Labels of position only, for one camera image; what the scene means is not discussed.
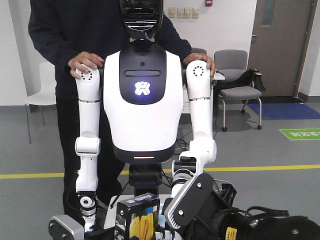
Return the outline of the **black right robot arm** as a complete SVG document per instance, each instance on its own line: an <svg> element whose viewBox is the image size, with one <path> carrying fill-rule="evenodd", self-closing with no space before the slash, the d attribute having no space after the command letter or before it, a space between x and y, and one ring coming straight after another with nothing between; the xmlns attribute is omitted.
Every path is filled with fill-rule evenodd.
<svg viewBox="0 0 320 240"><path fill-rule="evenodd" d="M181 230L185 240L318 240L320 226L306 216L280 218L280 211L262 206L249 207L245 214L238 208L214 209L199 213Z"/></svg>

